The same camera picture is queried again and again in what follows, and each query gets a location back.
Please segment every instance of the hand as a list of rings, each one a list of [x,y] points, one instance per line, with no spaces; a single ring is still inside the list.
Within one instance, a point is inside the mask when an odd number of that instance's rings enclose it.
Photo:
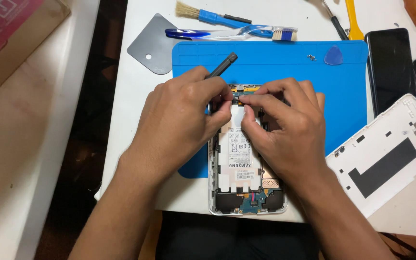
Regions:
[[[285,98],[285,104],[278,98]],[[242,128],[275,173],[299,194],[336,177],[325,162],[325,96],[315,93],[310,81],[293,78],[265,83],[254,95],[240,101],[259,106],[273,117],[278,130],[266,132],[245,105]]]
[[[142,165],[144,180],[159,183],[169,177],[231,119],[230,88],[220,77],[205,80],[208,75],[199,66],[159,84],[148,95],[134,140],[121,159]],[[217,112],[206,115],[211,100],[221,104]]]

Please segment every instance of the small screws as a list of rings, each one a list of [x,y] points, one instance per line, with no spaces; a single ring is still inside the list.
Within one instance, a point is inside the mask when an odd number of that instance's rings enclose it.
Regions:
[[[316,62],[317,61],[316,57],[315,56],[312,56],[311,54],[309,54],[307,57],[309,59],[311,59],[311,61],[313,61],[313,62]]]

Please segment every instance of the cardboard box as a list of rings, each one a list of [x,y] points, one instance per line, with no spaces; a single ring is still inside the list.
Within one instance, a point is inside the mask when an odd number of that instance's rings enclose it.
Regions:
[[[68,14],[62,0],[0,0],[0,86]]]

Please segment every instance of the samsung logo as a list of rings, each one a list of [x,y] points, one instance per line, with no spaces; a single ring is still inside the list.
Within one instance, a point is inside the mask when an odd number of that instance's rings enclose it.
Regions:
[[[229,164],[229,168],[250,168],[251,163]]]

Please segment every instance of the disassembled tablet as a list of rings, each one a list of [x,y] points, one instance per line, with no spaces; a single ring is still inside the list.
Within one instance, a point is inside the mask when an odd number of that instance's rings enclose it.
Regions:
[[[372,215],[416,176],[416,98],[403,96],[326,159],[362,214]]]
[[[281,213],[288,201],[284,184],[254,149],[241,129],[244,107],[241,95],[253,94],[257,85],[229,85],[234,94],[232,119],[208,142],[209,210],[214,215]],[[266,131],[264,112],[256,121]]]

